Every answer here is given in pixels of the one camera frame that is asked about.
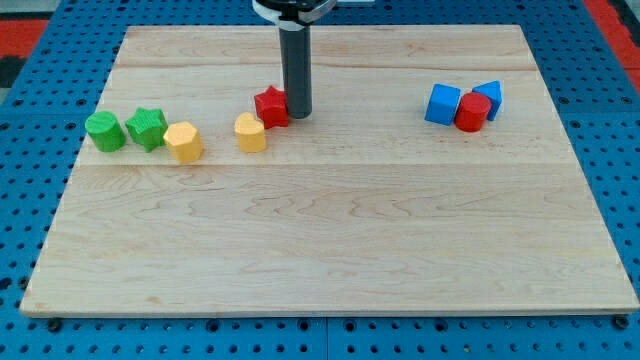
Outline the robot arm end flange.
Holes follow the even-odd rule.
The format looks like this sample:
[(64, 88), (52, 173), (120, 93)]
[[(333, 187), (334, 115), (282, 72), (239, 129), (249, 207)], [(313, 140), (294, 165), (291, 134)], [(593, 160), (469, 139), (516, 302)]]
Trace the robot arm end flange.
[(337, 0), (252, 0), (253, 10), (274, 24), (292, 22), (309, 26), (329, 13)]

